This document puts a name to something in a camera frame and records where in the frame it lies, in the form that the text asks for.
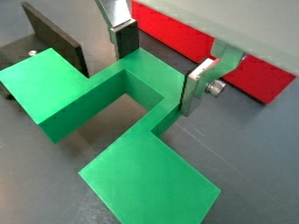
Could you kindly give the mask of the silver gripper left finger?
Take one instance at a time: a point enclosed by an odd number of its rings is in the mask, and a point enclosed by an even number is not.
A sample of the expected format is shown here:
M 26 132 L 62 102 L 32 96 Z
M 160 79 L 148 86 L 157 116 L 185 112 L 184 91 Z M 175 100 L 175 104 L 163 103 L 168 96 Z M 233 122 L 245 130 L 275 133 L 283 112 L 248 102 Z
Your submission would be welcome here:
M 107 22 L 116 58 L 123 59 L 139 48 L 137 21 L 132 19 L 127 0 L 94 0 Z

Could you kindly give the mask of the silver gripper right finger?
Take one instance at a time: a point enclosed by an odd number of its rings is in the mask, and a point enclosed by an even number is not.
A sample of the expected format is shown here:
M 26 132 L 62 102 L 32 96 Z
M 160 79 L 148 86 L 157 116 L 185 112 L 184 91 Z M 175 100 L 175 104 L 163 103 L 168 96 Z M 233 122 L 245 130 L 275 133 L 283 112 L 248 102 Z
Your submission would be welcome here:
M 188 116 L 199 107 L 204 94 L 217 97 L 224 90 L 225 83 L 220 77 L 232 72 L 247 54 L 219 39 L 213 39 L 209 51 L 212 58 L 205 58 L 185 74 L 181 86 L 180 111 Z

